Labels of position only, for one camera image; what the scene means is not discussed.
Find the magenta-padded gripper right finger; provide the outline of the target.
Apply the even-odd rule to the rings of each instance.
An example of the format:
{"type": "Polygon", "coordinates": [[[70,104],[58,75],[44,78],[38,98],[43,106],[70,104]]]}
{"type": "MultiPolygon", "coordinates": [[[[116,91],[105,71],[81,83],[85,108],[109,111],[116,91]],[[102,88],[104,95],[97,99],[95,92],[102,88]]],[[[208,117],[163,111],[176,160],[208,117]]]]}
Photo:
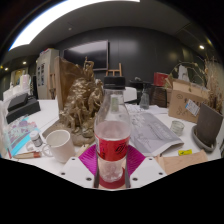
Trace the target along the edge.
{"type": "Polygon", "coordinates": [[[140,188],[165,176],[165,171],[153,157],[145,157],[133,146],[128,146],[125,167],[127,188],[140,188]]]}

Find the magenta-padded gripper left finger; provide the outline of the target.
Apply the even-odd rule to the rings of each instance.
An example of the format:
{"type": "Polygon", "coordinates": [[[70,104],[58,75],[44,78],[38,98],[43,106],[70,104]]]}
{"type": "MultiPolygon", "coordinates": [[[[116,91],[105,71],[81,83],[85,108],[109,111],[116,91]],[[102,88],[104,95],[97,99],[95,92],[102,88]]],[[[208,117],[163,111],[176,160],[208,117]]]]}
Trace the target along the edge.
{"type": "Polygon", "coordinates": [[[71,157],[59,176],[84,188],[93,188],[97,175],[96,146],[92,145],[79,157],[71,157]]]}

